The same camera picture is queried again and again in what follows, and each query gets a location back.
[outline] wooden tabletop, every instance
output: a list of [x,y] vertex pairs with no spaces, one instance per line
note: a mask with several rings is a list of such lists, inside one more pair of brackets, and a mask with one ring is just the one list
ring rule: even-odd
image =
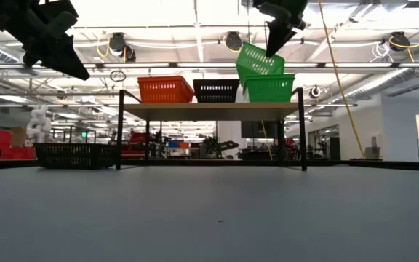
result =
[[296,112],[297,103],[142,103],[124,110],[150,121],[276,121]]

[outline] stacked green basket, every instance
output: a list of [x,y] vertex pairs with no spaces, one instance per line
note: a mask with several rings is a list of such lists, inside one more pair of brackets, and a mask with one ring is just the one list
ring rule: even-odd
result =
[[236,67],[250,102],[290,102],[295,75],[284,74],[284,64],[284,58],[266,57],[265,50],[244,43]]

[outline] orange basket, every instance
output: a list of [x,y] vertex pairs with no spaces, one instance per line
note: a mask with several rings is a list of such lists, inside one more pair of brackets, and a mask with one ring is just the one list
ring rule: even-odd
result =
[[142,103],[190,103],[193,90],[182,76],[137,78]]

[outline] black basket on floor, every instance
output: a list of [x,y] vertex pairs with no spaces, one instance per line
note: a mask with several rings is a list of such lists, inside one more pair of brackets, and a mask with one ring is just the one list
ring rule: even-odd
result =
[[238,79],[198,79],[193,81],[198,103],[234,103],[240,85]]
[[102,144],[35,144],[40,167],[48,169],[92,170],[112,167],[117,147]]

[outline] gray floor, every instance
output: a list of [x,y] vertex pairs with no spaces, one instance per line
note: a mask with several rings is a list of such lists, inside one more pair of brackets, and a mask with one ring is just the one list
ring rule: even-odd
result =
[[419,261],[419,172],[0,170],[0,261]]

